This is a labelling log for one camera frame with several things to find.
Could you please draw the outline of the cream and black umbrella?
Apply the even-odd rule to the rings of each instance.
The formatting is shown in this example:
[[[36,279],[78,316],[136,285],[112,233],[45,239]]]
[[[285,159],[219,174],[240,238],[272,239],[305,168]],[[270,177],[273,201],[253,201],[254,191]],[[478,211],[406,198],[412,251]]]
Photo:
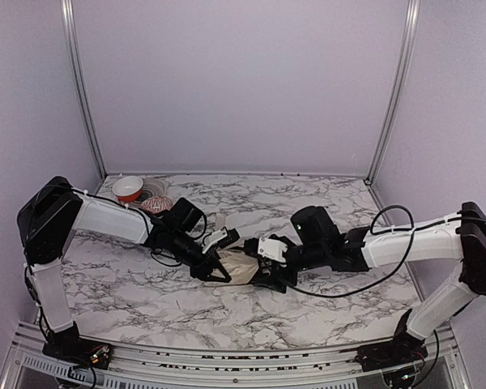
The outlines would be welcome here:
[[[232,278],[229,284],[249,284],[259,270],[258,260],[236,250],[234,245],[218,249],[216,253],[220,256],[220,263]]]

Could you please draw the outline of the red patterned bowl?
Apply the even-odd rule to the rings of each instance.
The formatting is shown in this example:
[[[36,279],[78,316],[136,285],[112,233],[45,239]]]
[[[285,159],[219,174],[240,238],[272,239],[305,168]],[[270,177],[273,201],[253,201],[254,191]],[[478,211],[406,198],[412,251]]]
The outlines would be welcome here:
[[[153,196],[144,200],[140,208],[152,214],[158,214],[163,211],[168,211],[173,207],[173,201],[166,196]]]

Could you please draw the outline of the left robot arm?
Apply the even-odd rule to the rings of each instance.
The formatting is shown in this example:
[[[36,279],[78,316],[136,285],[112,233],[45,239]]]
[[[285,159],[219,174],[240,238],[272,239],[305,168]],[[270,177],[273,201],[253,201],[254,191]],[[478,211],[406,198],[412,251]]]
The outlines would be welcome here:
[[[17,215],[26,259],[24,282],[40,310],[45,337],[43,354],[83,368],[105,370],[113,353],[111,344],[84,339],[70,312],[62,281],[62,259],[73,233],[83,230],[152,251],[166,251],[190,269],[191,277],[228,283],[232,278],[220,262],[217,250],[226,246],[237,232],[221,229],[213,233],[213,242],[200,245],[190,232],[206,219],[199,208],[184,198],[153,215],[112,199],[86,194],[64,177],[52,178]]]

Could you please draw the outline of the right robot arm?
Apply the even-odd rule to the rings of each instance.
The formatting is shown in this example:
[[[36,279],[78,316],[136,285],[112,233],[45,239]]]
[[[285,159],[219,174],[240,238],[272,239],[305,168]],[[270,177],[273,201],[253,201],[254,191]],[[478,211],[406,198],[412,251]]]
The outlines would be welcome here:
[[[449,277],[399,320],[391,340],[361,346],[356,362],[363,371],[403,365],[427,357],[425,340],[441,324],[480,296],[486,296],[486,215],[473,202],[460,211],[422,223],[375,229],[373,225],[341,233],[323,207],[296,212],[291,223],[301,240],[251,238],[245,254],[260,267],[253,284],[285,292],[295,289],[301,271],[329,267],[335,272],[364,272],[407,262],[453,259]]]

